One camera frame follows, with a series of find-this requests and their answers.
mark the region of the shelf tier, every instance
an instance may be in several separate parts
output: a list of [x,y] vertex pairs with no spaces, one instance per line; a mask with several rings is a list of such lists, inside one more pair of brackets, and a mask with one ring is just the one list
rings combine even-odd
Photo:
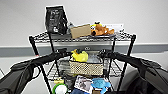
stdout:
[[[105,59],[104,60],[104,64],[103,64],[103,69],[105,69],[106,71],[109,70],[108,66],[110,64],[110,59]],[[73,73],[71,73],[71,69],[70,69],[70,64],[69,64],[69,60],[68,59],[62,59],[62,60],[58,60],[58,65],[59,65],[59,73],[61,75],[73,75]],[[110,68],[110,74],[109,77],[120,77],[121,76],[121,68],[118,66],[118,64],[113,60],[111,63],[111,68]],[[53,65],[51,66],[50,70],[47,73],[47,77],[50,81],[54,81],[56,78],[58,78],[58,71],[57,71],[57,67],[56,65],[53,63]]]
[[[84,36],[76,39],[71,38],[71,34],[59,35],[51,33],[51,39],[53,42],[100,42],[100,41],[129,41],[132,35],[125,33],[123,31],[115,32],[113,35],[109,36]],[[48,32],[41,33],[34,37],[36,43],[46,43],[50,42]]]

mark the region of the stuffed animal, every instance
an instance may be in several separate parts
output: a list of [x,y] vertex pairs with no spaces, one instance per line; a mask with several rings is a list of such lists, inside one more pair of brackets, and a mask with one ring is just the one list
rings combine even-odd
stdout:
[[93,83],[91,84],[93,88],[102,89],[100,91],[101,94],[104,94],[107,90],[106,87],[111,87],[110,82],[106,82],[104,78],[93,78]]
[[109,28],[103,27],[101,24],[95,24],[95,28],[91,28],[91,34],[93,36],[114,34],[114,29],[109,30]]

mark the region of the cardboard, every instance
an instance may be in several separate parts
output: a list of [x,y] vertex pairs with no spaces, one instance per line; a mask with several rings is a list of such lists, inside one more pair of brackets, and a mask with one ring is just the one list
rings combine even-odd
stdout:
[[72,27],[71,28],[71,35],[72,38],[78,38],[81,36],[88,36],[91,35],[91,28],[90,24],[78,26],[78,27]]
[[100,94],[100,90],[93,90],[92,94]]

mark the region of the plush toy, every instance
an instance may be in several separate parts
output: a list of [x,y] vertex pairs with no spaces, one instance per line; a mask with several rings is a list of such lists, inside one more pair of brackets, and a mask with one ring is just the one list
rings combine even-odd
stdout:
[[114,34],[114,29],[109,30],[109,28],[103,27],[101,24],[94,24],[94,28],[91,28],[91,34],[93,36]]
[[102,24],[100,24],[100,22],[95,22],[95,24],[91,25],[90,28],[91,29],[95,29],[95,27],[96,27],[97,24],[99,24],[99,25],[102,26]]
[[93,88],[102,89],[100,91],[101,94],[104,94],[107,90],[106,87],[111,87],[110,82],[106,82],[104,78],[93,78],[93,83],[91,84]]
[[80,49],[75,49],[74,51],[71,51],[72,57],[74,61],[78,62],[87,62],[88,60],[88,54],[85,51],[81,51]]

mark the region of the orange plush toy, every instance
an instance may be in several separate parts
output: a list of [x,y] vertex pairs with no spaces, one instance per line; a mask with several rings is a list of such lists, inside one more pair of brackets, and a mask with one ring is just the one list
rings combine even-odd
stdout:
[[114,29],[109,30],[109,28],[102,27],[100,24],[96,24],[95,29],[91,29],[91,34],[93,36],[114,34]]

